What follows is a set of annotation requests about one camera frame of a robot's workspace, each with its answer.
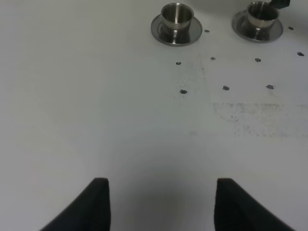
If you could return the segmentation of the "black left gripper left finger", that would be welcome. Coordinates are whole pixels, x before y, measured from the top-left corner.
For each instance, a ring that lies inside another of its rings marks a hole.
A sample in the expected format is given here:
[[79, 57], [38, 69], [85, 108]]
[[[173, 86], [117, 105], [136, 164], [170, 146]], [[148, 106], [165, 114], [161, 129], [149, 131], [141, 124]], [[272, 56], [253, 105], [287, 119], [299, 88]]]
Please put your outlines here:
[[43, 231], [109, 231], [111, 204], [109, 180], [94, 178], [82, 193]]

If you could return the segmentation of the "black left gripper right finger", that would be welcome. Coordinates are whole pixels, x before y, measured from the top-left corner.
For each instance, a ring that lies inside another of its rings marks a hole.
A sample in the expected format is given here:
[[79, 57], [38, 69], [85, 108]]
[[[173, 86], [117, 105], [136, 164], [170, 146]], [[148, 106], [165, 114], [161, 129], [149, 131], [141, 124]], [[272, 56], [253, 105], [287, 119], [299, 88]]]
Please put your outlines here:
[[231, 178], [217, 180], [214, 226], [217, 231], [292, 231]]

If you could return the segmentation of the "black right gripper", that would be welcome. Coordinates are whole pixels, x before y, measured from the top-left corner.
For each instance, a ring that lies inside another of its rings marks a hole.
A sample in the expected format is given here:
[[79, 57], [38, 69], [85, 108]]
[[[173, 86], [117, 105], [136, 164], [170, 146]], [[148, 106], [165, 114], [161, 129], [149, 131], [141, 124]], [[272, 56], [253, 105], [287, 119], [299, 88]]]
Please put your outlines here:
[[289, 7], [290, 2], [290, 0], [271, 0], [269, 5], [276, 9], [283, 9]]

